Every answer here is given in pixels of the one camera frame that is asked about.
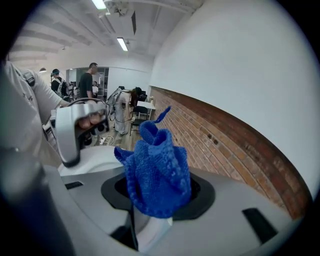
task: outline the hand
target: hand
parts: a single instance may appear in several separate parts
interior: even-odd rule
[[[97,104],[94,100],[88,100],[85,104]],[[81,129],[87,130],[92,126],[101,122],[104,118],[106,118],[103,111],[99,111],[98,113],[91,114],[89,117],[82,118],[78,121],[78,125]]]

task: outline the wooden floor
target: wooden floor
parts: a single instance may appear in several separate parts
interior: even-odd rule
[[[114,147],[120,147],[124,150],[130,150],[133,151],[135,148],[135,144],[138,140],[141,140],[141,136],[138,131],[131,131],[130,136],[130,125],[129,123],[127,125],[127,131],[128,133],[126,135],[121,135],[119,132],[117,132],[114,129],[114,121],[109,121],[110,131],[102,134],[99,136],[99,138],[112,136],[114,138],[110,140],[109,146]],[[47,132],[48,135],[48,142],[53,146],[53,148],[58,152],[58,146],[55,137],[53,136],[52,132],[49,130]],[[92,143],[90,147],[95,147],[97,145],[97,136],[91,136],[92,137]]]

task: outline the blue knitted fabric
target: blue knitted fabric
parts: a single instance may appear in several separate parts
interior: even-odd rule
[[[145,215],[170,218],[191,196],[187,151],[174,146],[167,129],[156,127],[170,106],[156,121],[139,126],[144,140],[138,140],[134,151],[116,147],[115,157],[124,165],[127,191],[134,206]]]

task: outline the white pants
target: white pants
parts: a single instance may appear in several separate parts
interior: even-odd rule
[[[126,123],[125,118],[124,118],[124,109],[122,107],[122,103],[116,103],[114,105],[115,108],[115,124],[114,124],[114,128],[117,132],[119,132],[121,135],[127,134],[127,127],[126,127]]]

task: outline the brick wall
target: brick wall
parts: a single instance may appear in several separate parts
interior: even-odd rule
[[[158,124],[172,132],[177,146],[185,147],[188,164],[230,177],[256,189],[293,219],[304,215],[310,192],[290,161],[268,139],[248,124],[197,99],[152,87]]]

